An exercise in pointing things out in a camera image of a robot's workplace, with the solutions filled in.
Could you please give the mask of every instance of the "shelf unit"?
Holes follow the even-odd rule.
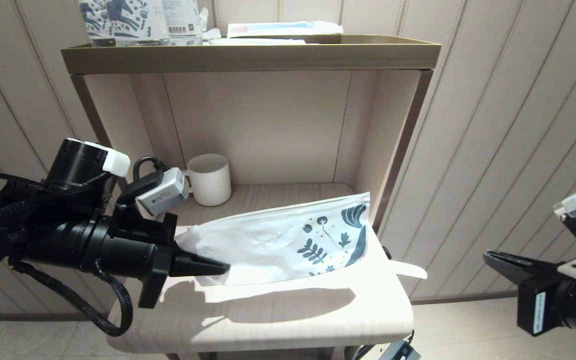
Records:
[[[62,56],[100,144],[182,169],[201,153],[230,160],[232,198],[214,208],[182,203],[173,212],[183,224],[370,191],[377,231],[441,46],[291,38],[307,44],[83,45]]]

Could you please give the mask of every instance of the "white cup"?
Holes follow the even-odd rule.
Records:
[[[190,179],[189,192],[204,207],[215,207],[231,197],[231,169],[228,159],[217,153],[193,157],[182,171]]]

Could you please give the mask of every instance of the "wooden shelf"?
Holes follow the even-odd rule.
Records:
[[[348,185],[339,183],[233,185],[230,199],[222,205],[202,206],[191,197],[167,212],[178,216],[177,225],[190,226],[256,210],[286,207],[352,194],[354,192]]]
[[[91,47],[61,51],[71,75],[434,69],[441,45],[382,35],[290,36],[306,45]]]

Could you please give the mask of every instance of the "floor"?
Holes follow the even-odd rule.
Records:
[[[576,331],[558,328],[531,337],[515,325],[517,299],[416,305],[412,345],[424,360],[576,360]],[[378,345],[365,360],[377,360]],[[0,321],[0,360],[166,360],[106,344],[89,322]]]

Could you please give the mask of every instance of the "wall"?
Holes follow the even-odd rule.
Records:
[[[485,249],[576,255],[551,207],[576,191],[576,2],[572,0],[199,0],[210,24],[320,19],[348,34],[443,44],[381,239],[429,279],[413,298],[503,292]],[[0,0],[0,171],[39,179],[64,137],[94,140],[59,50],[85,43],[72,0]],[[43,267],[93,305],[96,278]],[[0,264],[0,313],[73,313]]]

